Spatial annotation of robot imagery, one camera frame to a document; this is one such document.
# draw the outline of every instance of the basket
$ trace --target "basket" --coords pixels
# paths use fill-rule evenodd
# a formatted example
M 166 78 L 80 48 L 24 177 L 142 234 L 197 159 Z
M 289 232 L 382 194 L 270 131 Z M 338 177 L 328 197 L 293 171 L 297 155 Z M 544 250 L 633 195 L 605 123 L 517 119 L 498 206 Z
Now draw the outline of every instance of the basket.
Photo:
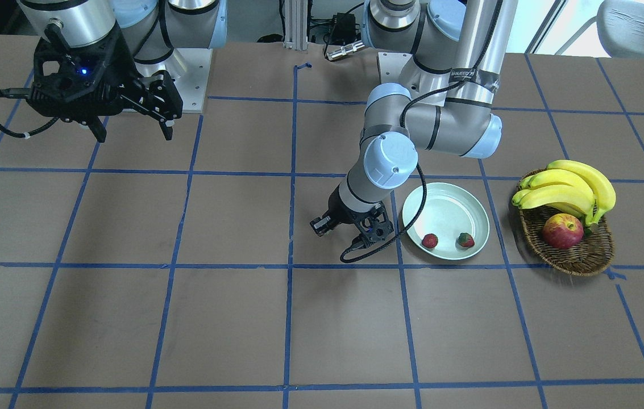
M 543 169 L 525 174 L 522 180 L 541 171 Z M 517 184 L 516 190 L 521 190 L 520 183 Z M 597 225 L 590 226 L 591 235 L 586 236 L 571 248 L 558 249 L 548 245 L 542 238 L 543 226 L 556 213 L 561 213 L 561 211 L 549 206 L 527 210 L 519 209 L 519 219 L 524 230 L 524 237 L 534 253 L 550 266 L 566 274 L 589 277 L 604 272 L 615 256 L 612 232 L 605 217 L 603 216 Z

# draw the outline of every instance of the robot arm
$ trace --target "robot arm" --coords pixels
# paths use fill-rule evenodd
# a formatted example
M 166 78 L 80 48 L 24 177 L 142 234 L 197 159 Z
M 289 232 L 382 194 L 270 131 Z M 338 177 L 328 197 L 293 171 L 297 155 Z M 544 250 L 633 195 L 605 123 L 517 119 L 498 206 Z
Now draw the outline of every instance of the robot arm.
M 98 142 L 106 137 L 99 116 L 126 109 L 156 119 L 170 140 L 183 114 L 174 48 L 222 47 L 226 38 L 226 0 L 17 1 L 41 34 L 34 80 L 28 89 L 0 90 L 0 97 L 26 99 L 52 121 L 85 125 Z M 15 137 L 39 131 L 1 128 Z
M 418 0 L 368 0 L 365 44 L 413 57 L 399 84 L 372 91 L 360 157 L 332 193 L 327 212 L 311 221 L 317 235 L 349 223 L 360 236 L 348 251 L 384 241 L 392 223 L 381 214 L 380 201 L 415 170 L 416 148 L 492 155 L 501 119 L 491 114 L 491 103 L 516 5 L 517 0 L 469 0 L 461 9 L 457 0 L 431 0 L 423 11 Z M 369 228 L 371 220 L 389 228 Z

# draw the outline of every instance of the chair leg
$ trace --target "chair leg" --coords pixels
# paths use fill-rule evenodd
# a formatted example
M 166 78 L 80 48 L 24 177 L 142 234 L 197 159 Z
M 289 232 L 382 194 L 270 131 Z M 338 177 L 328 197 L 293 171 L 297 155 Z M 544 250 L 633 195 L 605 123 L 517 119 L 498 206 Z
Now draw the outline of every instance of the chair leg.
M 554 54 L 561 55 L 563 52 L 565 52 L 569 48 L 569 46 L 571 46 L 579 38 L 579 36 L 581 36 L 582 33 L 584 33 L 584 31 L 586 31 L 587 28 L 589 28 L 592 25 L 592 23 L 595 22 L 595 20 L 597 20 L 597 16 L 593 16 L 593 18 L 590 18 L 589 20 L 587 20 L 584 23 L 584 25 L 581 26 L 579 30 L 577 30 L 577 32 L 574 33 L 574 35 L 570 39 L 568 39 L 566 43 L 564 43 L 563 46 L 561 46 L 560 49 L 556 50 Z

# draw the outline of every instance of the bunch of bananas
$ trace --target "bunch of bananas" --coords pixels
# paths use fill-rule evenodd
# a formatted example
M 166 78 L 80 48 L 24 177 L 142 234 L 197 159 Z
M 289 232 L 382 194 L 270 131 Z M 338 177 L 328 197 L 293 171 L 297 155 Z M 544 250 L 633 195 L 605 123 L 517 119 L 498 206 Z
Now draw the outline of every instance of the bunch of bananas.
M 555 160 L 547 170 L 524 178 L 511 201 L 520 209 L 547 205 L 583 220 L 597 223 L 615 207 L 615 189 L 602 172 L 585 163 Z

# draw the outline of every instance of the red apple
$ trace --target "red apple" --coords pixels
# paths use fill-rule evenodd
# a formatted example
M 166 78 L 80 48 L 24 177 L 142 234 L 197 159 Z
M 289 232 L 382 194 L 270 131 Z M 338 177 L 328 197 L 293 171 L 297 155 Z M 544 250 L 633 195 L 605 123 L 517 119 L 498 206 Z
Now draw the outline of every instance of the red apple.
M 573 215 L 558 213 L 547 220 L 542 236 L 553 248 L 568 249 L 582 240 L 584 228 Z

